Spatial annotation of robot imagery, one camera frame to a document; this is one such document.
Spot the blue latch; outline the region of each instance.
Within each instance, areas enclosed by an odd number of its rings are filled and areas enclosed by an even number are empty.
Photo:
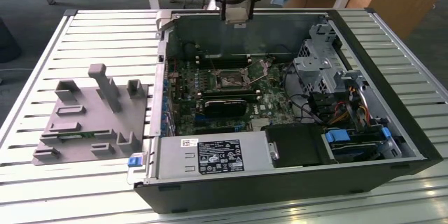
[[[350,141],[351,136],[349,135],[347,130],[331,130],[326,133],[327,142],[345,142]]]
[[[143,157],[130,157],[129,167],[141,167],[143,166]]]
[[[393,137],[391,131],[387,127],[383,127],[382,131],[383,131],[383,134],[385,134],[386,138]]]

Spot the slatted metal surface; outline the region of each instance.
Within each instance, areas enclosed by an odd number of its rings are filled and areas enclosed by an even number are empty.
[[[443,157],[448,157],[448,105],[417,59],[359,10],[341,11]],[[117,84],[154,84],[158,40],[153,10],[81,11],[65,18],[15,105],[0,149],[0,223],[410,223],[448,221],[448,161],[366,194],[159,215],[127,183],[127,160],[34,166],[30,161],[58,99],[58,80],[97,85],[91,63],[105,63]],[[351,57],[349,60],[357,68]]]

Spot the sticker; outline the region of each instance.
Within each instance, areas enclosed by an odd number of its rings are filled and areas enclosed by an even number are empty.
[[[182,147],[197,147],[198,146],[198,138],[189,138],[181,140],[181,146]]]
[[[199,171],[203,175],[245,171],[241,140],[198,144]]]

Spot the green motherboard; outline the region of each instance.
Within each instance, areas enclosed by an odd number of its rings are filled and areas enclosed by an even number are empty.
[[[297,122],[293,105],[282,87],[283,63],[271,64],[266,58],[242,69],[201,69],[195,61],[170,64],[171,93],[177,135],[195,135],[235,131],[259,131],[262,126]],[[246,113],[237,117],[207,118],[202,111],[201,94],[226,91],[253,91],[257,101],[249,102]]]

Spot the dark gray floor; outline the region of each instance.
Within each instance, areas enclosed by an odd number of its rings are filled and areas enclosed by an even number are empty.
[[[35,67],[67,9],[150,8],[149,0],[57,0],[57,2],[57,5],[47,5],[46,0],[0,0],[0,17],[23,49],[21,58],[13,62],[0,63],[0,69]],[[189,8],[201,8],[201,6],[202,0],[195,0]],[[161,0],[161,7],[181,8],[182,4]],[[439,0],[437,8],[429,13],[406,43],[446,87],[448,87],[447,31],[448,0]],[[0,85],[0,124],[9,115],[30,73],[31,71],[0,71],[0,78],[5,79]]]

